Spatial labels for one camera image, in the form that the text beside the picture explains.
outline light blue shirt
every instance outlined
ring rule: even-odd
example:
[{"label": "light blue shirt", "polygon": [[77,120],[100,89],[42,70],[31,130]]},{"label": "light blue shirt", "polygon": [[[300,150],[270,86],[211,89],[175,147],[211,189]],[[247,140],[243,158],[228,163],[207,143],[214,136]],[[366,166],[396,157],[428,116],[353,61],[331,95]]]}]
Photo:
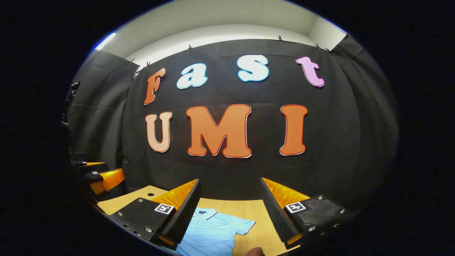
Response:
[{"label": "light blue shirt", "polygon": [[196,208],[176,251],[183,256],[232,256],[235,234],[246,235],[255,223],[215,209]]}]

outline table surface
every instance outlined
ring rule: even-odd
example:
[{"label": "table surface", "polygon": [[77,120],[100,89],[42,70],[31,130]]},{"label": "table surface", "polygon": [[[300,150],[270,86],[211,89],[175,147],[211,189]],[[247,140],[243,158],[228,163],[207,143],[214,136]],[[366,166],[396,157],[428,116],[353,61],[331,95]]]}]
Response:
[{"label": "table surface", "polygon": [[[166,190],[147,186],[117,198],[98,202],[98,206],[106,214],[111,215],[138,197],[152,200],[166,192]],[[148,193],[153,193],[154,196],[148,196]],[[201,208],[213,208],[220,213],[256,221],[256,224],[246,235],[235,235],[235,246],[232,250],[233,256],[244,256],[247,251],[255,247],[261,247],[267,256],[280,255],[299,247],[296,246],[291,250],[286,250],[286,247],[281,242],[273,227],[272,220],[268,216],[262,200],[231,201],[201,198],[197,206]]]}]

